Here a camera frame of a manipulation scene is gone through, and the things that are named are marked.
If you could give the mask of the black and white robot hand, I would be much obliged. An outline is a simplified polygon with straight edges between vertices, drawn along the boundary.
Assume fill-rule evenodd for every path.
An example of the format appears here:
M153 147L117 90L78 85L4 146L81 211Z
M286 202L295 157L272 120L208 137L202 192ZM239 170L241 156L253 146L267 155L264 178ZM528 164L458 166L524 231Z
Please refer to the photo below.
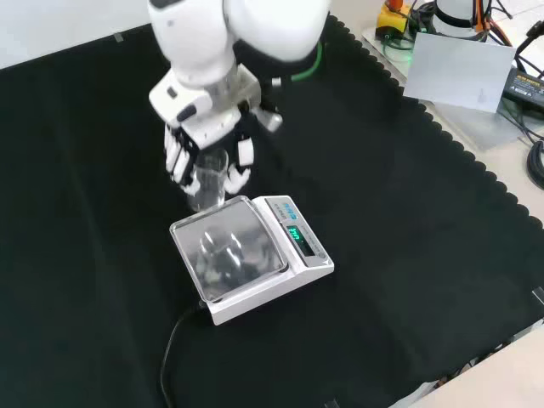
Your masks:
M165 168L189 196L203 189L196 176L197 159L217 148L229 153L224 188L233 195L245 186L255 160L252 137L242 129L249 116L269 132L281 126L279 111L265 102L261 83L244 66L234 66L221 81L204 88L182 84L169 70L151 89L149 101L165 123Z

